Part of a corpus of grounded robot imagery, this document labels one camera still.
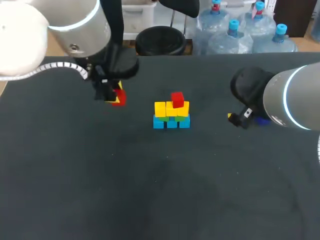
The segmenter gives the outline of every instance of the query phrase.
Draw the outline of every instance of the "plastic water bottle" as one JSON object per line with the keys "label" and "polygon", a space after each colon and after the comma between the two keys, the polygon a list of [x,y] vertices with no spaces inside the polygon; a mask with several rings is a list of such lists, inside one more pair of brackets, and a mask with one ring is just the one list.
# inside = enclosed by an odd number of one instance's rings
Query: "plastic water bottle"
{"label": "plastic water bottle", "polygon": [[311,36],[316,42],[320,43],[320,12],[318,12],[317,17],[314,20]]}
{"label": "plastic water bottle", "polygon": [[239,21],[232,19],[226,32],[217,33],[208,42],[207,55],[250,54],[254,41],[245,32],[238,31]]}
{"label": "plastic water bottle", "polygon": [[244,30],[252,37],[254,44],[265,37],[275,34],[276,22],[272,13],[265,10],[265,3],[257,1],[253,11],[247,12],[239,17]]}
{"label": "plastic water bottle", "polygon": [[266,37],[253,46],[254,53],[291,53],[297,52],[297,45],[286,36],[287,26],[278,24],[276,26],[275,35]]}
{"label": "plastic water bottle", "polygon": [[205,9],[197,18],[193,36],[193,54],[205,55],[208,40],[219,31],[227,31],[230,16],[220,9],[221,0],[212,0],[211,9]]}

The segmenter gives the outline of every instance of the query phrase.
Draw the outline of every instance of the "block tower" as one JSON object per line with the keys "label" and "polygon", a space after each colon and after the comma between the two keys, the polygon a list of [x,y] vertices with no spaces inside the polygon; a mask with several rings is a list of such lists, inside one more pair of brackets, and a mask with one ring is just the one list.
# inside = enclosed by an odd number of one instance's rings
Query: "block tower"
{"label": "block tower", "polygon": [[171,93],[171,101],[154,103],[154,129],[190,128],[189,102],[182,92]]}

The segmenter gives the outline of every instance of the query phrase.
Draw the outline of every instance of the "red block held in gripper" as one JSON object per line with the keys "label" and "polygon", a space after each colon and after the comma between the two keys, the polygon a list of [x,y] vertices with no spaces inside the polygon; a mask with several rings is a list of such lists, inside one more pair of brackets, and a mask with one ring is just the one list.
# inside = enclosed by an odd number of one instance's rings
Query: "red block held in gripper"
{"label": "red block held in gripper", "polygon": [[127,102],[127,95],[124,89],[115,89],[114,90],[116,92],[116,96],[119,98],[119,103],[111,103],[112,106],[117,106],[117,107],[121,107],[121,106],[125,106],[126,102]]}
{"label": "red block held in gripper", "polygon": [[185,98],[182,92],[171,93],[171,101],[174,109],[183,108],[185,104]]}

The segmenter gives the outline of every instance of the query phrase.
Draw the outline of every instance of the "green block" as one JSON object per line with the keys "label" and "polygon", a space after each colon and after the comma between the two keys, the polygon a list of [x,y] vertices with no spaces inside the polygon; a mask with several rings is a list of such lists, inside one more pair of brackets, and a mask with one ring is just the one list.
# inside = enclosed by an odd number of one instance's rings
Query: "green block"
{"label": "green block", "polygon": [[186,120],[186,117],[185,116],[175,116],[174,120],[176,122],[183,122],[184,120]]}
{"label": "green block", "polygon": [[158,119],[159,119],[160,121],[163,121],[163,122],[169,122],[169,117],[168,117],[168,116],[158,117]]}

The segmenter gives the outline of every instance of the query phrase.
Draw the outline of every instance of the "blue block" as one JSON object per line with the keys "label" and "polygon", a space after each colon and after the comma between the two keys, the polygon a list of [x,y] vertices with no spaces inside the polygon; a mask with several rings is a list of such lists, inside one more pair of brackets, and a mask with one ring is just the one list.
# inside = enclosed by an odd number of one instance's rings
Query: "blue block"
{"label": "blue block", "polygon": [[164,129],[165,128],[165,122],[160,121],[156,115],[153,115],[153,128],[154,129]]}
{"label": "blue block", "polygon": [[188,115],[188,117],[185,118],[184,121],[179,122],[179,127],[181,129],[188,129],[190,128],[190,114]]}
{"label": "blue block", "polygon": [[168,129],[176,129],[178,127],[178,123],[175,121],[175,117],[170,117],[169,121],[166,122],[166,127]]}
{"label": "blue block", "polygon": [[264,119],[264,118],[258,116],[255,118],[255,122],[260,126],[265,126],[265,125],[269,125],[271,123],[271,120]]}

